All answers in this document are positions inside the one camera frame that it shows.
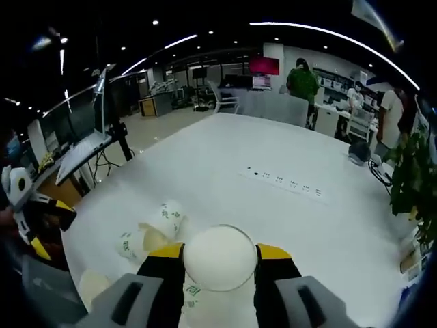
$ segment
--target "ceiling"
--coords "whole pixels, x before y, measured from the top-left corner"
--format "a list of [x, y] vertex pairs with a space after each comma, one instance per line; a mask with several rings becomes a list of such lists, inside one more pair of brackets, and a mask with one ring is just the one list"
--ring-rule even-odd
[[[189, 56], [203, 56], [220, 51], [234, 53], [238, 49], [262, 48], [264, 42], [275, 42], [317, 51], [326, 51], [350, 62], [370, 68], [378, 76], [389, 81], [402, 80], [410, 84], [385, 61], [369, 51], [318, 31], [283, 26], [250, 26], [250, 22], [276, 21], [302, 23], [322, 27], [359, 40], [395, 62], [416, 81], [421, 91], [433, 100], [436, 86], [432, 66], [433, 54], [424, 46], [423, 31], [432, 32], [431, 12], [418, 5], [414, 8], [394, 7], [389, 1], [372, 1], [391, 31], [404, 40], [399, 53], [394, 53], [379, 29], [351, 15], [352, 1], [304, 1], [289, 3], [288, 9], [268, 6], [266, 3], [222, 3], [220, 8], [201, 3], [155, 3], [147, 5], [117, 3], [113, 8], [100, 8], [87, 3], [62, 8], [41, 5], [28, 8], [26, 12], [2, 12], [0, 30], [2, 35], [3, 61], [1, 74], [6, 81], [1, 90], [2, 98], [21, 101], [17, 107], [5, 103], [20, 118], [38, 116], [63, 100], [64, 90], [73, 94], [95, 82], [92, 70], [106, 64], [115, 64], [112, 75], [119, 75], [140, 59], [148, 57], [135, 70], [150, 67], [155, 62], [167, 65]], [[154, 26], [152, 21], [159, 20]], [[59, 34], [53, 37], [53, 29]], [[168, 44], [197, 34], [170, 49]], [[31, 47], [41, 36], [50, 36], [52, 44], [40, 51]], [[67, 37], [61, 44], [59, 37]], [[60, 74], [59, 50], [65, 49], [64, 75]]]

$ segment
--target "face mask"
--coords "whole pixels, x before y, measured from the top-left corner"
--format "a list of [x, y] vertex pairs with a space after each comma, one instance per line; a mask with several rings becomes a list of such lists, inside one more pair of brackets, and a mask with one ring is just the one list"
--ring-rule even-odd
[[8, 142], [6, 149], [10, 159], [16, 159], [18, 156], [20, 156], [21, 143], [16, 135]]

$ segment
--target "floor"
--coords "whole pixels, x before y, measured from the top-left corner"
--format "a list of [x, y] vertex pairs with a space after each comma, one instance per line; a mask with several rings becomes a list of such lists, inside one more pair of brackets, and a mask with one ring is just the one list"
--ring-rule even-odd
[[[130, 149], [132, 149], [135, 154], [139, 154], [151, 145], [167, 138], [182, 128], [212, 115], [212, 113], [212, 110], [204, 112], [193, 111], [192, 107], [177, 109], [159, 118], [143, 117], [140, 113], [136, 113], [123, 119], [128, 129], [126, 140]], [[105, 153], [108, 160], [114, 164], [123, 165], [126, 162], [118, 143], [110, 145], [105, 150]], [[103, 163], [105, 163], [105, 159], [101, 158], [99, 164]], [[89, 164], [94, 171], [96, 168], [96, 158], [94, 157], [90, 160]], [[101, 182], [106, 178], [107, 172], [107, 165], [99, 166], [96, 172], [96, 182]]]

